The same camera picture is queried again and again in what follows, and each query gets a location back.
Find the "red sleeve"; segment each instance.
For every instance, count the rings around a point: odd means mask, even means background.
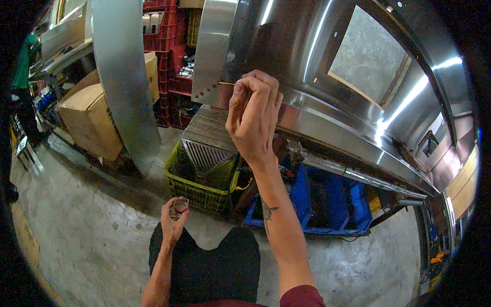
[[[297,286],[286,291],[279,300],[280,307],[326,307],[314,286]]]

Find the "metal rod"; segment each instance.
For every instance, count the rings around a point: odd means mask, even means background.
[[[370,186],[386,190],[386,191],[392,191],[400,194],[404,194],[413,198],[417,199],[426,199],[426,195],[416,193],[409,191],[407,189],[401,188],[399,186],[396,186],[392,183],[383,181],[381,179],[372,177],[370,175],[364,174],[359,170],[346,167],[345,165],[332,161],[332,160],[327,160],[327,159],[322,159],[319,157],[316,157],[305,150],[303,150],[302,155],[304,157],[304,163],[313,167],[317,167],[323,170],[330,171],[332,173],[368,184]]]
[[[389,211],[387,211],[386,213],[382,214],[381,216],[379,216],[378,218],[374,219],[371,223],[370,223],[370,227],[369,228],[372,228],[372,227],[375,227],[377,226],[378,224],[382,223],[383,221],[387,220],[388,218],[390,218],[391,216],[393,216],[394,214],[396,214],[397,212],[401,211],[402,208],[405,208],[405,206],[396,206],[392,209],[390,209]]]
[[[398,201],[401,206],[422,206],[422,200],[401,199]]]

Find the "yellow wire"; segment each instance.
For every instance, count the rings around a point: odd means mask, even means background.
[[[235,190],[236,190],[236,191],[242,191],[242,190],[245,190],[245,189],[247,189],[247,188],[250,186],[250,184],[251,184],[251,183],[252,183],[252,177],[249,179],[249,184],[248,184],[248,185],[246,185],[246,186],[245,186],[245,188],[236,187],[236,188],[235,188]]]

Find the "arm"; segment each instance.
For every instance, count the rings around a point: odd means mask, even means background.
[[[252,95],[247,101],[247,90]],[[288,197],[272,149],[283,94],[278,81],[254,70],[242,76],[230,99],[226,128],[249,164],[261,195],[264,226],[279,269],[279,293],[299,285],[315,286],[297,214]]]
[[[152,275],[141,297],[142,306],[169,306],[172,251],[181,237],[184,224],[189,216],[189,211],[185,211],[177,221],[170,218],[169,210],[174,199],[169,200],[162,207],[162,216],[160,218],[163,235],[162,245]]]

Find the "forearm tattoo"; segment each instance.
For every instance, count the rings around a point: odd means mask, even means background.
[[[262,197],[261,197],[261,203],[263,205],[264,228],[266,229],[266,232],[269,236],[270,231],[268,229],[268,221],[271,221],[271,216],[272,216],[273,211],[278,210],[279,207],[271,208],[270,206],[268,206],[268,204],[266,204],[266,202],[264,201],[264,199]]]

